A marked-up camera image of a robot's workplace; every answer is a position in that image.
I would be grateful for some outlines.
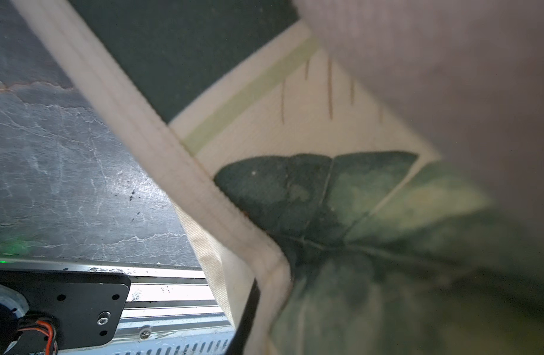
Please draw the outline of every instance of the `orange wire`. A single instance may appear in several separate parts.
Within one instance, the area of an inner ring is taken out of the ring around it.
[[[51,355],[51,345],[53,344],[53,327],[51,324],[43,322],[42,320],[38,320],[35,323],[42,325],[49,332],[49,335],[47,336],[47,346],[45,347],[45,355]]]
[[[46,332],[45,330],[41,329],[41,328],[36,328],[36,327],[27,327],[27,328],[20,328],[18,329],[17,331],[18,332],[24,332],[26,330],[37,330],[38,332],[41,332],[43,334],[45,334],[46,336],[49,336],[49,333]]]
[[[18,329],[17,331],[18,332],[24,332],[26,330],[37,330],[38,332],[41,332],[43,334],[45,334],[47,336],[47,342],[49,342],[49,339],[51,339],[51,337],[49,337],[49,333],[46,332],[45,330],[41,329],[41,328],[37,328],[37,327],[27,327],[27,328],[20,328]]]

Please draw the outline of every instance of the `green leaf pattern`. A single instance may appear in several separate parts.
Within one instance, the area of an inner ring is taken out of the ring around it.
[[[544,354],[544,255],[441,162],[263,156],[214,181],[282,248],[280,354]]]

